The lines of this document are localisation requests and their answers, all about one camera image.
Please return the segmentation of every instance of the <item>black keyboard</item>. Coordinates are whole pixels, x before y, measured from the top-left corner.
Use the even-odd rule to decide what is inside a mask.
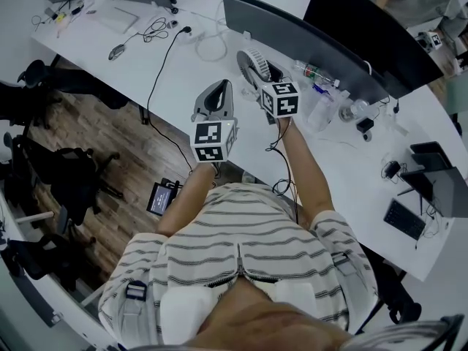
[[[392,200],[390,208],[383,220],[411,238],[414,238],[416,241],[424,231],[424,227],[426,227],[426,223],[422,219],[408,208],[402,206],[395,199]]]

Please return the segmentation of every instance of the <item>zipper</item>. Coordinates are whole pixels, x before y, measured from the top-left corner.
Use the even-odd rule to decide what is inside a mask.
[[[266,283],[269,283],[269,284],[274,284],[274,283],[277,283],[279,281],[279,279],[274,278],[274,277],[260,276],[260,275],[256,275],[256,274],[247,273],[247,271],[244,268],[244,264],[242,263],[241,246],[239,244],[237,245],[237,253],[238,253],[238,255],[237,255],[237,271],[234,273],[234,275],[231,276],[231,277],[218,279],[217,281],[208,284],[207,287],[213,288],[213,287],[216,287],[216,286],[221,286],[222,284],[226,284],[229,281],[232,281],[234,279],[234,277],[236,277],[236,276],[243,276],[243,277],[245,277],[246,279],[248,279],[251,282],[252,281],[257,281],[257,282],[266,282]]]

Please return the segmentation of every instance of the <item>wooden floor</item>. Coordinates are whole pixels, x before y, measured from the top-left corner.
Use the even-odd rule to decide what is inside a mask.
[[[165,177],[183,183],[189,175],[189,167],[171,142],[149,125],[140,123],[137,106],[128,104],[120,110],[111,110],[89,95],[58,96],[63,100],[49,109],[50,129],[31,127],[29,137],[51,150],[92,148],[97,164],[113,152],[120,153],[120,159],[110,163],[102,178],[122,191],[124,200],[100,192],[97,199],[102,212],[94,215],[88,209],[83,225],[77,228],[83,241],[96,238],[90,257],[102,269],[100,279],[104,281],[135,233],[155,231],[159,218],[146,211],[154,182],[160,183]],[[156,116],[151,120],[181,146],[194,167],[189,138]],[[241,171],[232,165],[223,165],[222,177],[216,182],[239,181]],[[49,231],[55,231],[59,205],[51,197],[49,186],[39,184],[35,195],[42,210],[56,212],[54,220],[47,223]]]

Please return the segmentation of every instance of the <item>white desk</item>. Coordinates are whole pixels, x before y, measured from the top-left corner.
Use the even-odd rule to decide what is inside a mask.
[[[178,6],[184,10],[214,18],[222,0],[178,1]],[[310,0],[263,1],[302,18]],[[122,9],[139,16],[146,15],[150,9],[148,5],[128,1],[120,1],[119,4]],[[187,11],[180,11],[175,19],[180,22],[179,27],[198,22],[207,32],[214,32],[215,29],[213,21]],[[53,24],[42,25],[33,38],[139,105],[146,106],[154,79],[175,33],[172,31],[168,39],[155,39],[149,44],[134,38],[116,61],[108,61],[107,56],[128,35],[114,34],[84,14],[60,38],[56,37]],[[258,105],[247,102],[240,95],[237,85],[241,73],[235,55],[238,49],[247,45],[258,48],[267,59],[286,67],[292,59],[259,42],[245,43],[240,34],[232,31],[227,31],[224,38],[229,52],[224,59],[214,63],[201,61],[195,54],[194,45],[174,44],[156,85],[150,110],[189,134],[192,131],[190,116],[197,96],[218,80],[231,80],[240,131],[230,161],[273,185],[278,179],[287,177],[282,158],[264,151],[270,142],[275,141],[276,127],[269,127]],[[203,48],[219,49],[219,44],[218,39],[213,39],[210,43],[204,43],[200,51],[203,52]],[[445,223],[440,225],[439,232],[433,238],[421,238],[418,249],[415,249],[413,239],[382,220],[391,198],[407,187],[402,183],[394,185],[383,181],[381,169],[391,159],[408,160],[405,154],[411,143],[436,140],[465,176],[468,173],[468,153],[447,114],[427,86],[402,98],[400,107],[398,123],[407,129],[412,127],[406,138],[384,128],[383,108],[381,116],[376,119],[376,127],[372,130],[374,138],[370,143],[363,141],[354,124],[344,124],[337,117],[324,132],[305,136],[328,179],[336,209],[347,218],[359,241],[414,277],[424,280],[439,256],[452,222],[448,222],[447,229]],[[303,129],[301,118],[296,121]],[[399,197],[399,200],[414,212],[418,211],[418,196],[415,193]],[[435,231],[436,223],[429,225],[429,228]]]
[[[15,241],[26,241],[10,207],[0,191],[0,206],[5,220],[5,234]],[[94,345],[98,350],[107,350],[108,346],[118,349],[116,340],[102,327],[101,323],[92,317],[85,309],[85,303],[78,303],[64,288],[50,275],[35,281],[30,279],[37,292],[48,302],[62,320],[64,320],[78,335]]]

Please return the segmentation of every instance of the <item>computer mouse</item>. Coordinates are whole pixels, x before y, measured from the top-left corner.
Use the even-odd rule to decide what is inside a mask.
[[[125,51],[125,44],[119,44],[109,53],[109,60],[117,59]]]

